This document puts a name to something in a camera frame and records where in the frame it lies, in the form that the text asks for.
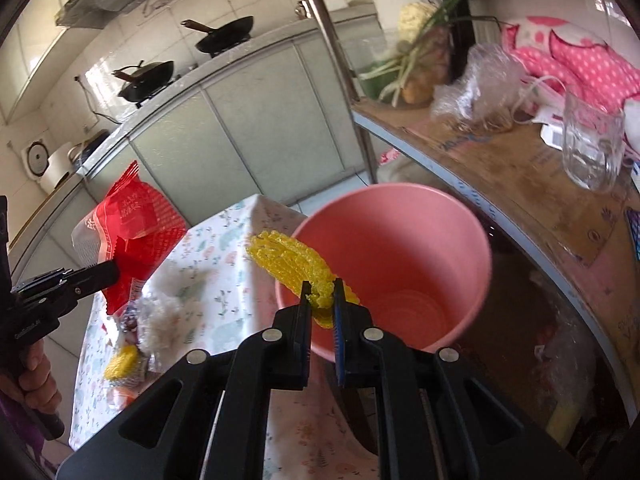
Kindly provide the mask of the person's left hand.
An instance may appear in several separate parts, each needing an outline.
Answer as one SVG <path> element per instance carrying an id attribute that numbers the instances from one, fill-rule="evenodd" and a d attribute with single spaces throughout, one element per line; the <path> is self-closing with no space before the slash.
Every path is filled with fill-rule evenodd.
<path id="1" fill-rule="evenodd" d="M 23 373 L 17 379 L 1 372 L 1 392 L 32 410 L 55 414 L 61 404 L 62 394 L 52 375 L 50 360 L 44 353 L 43 340 L 28 348 L 23 364 Z"/>

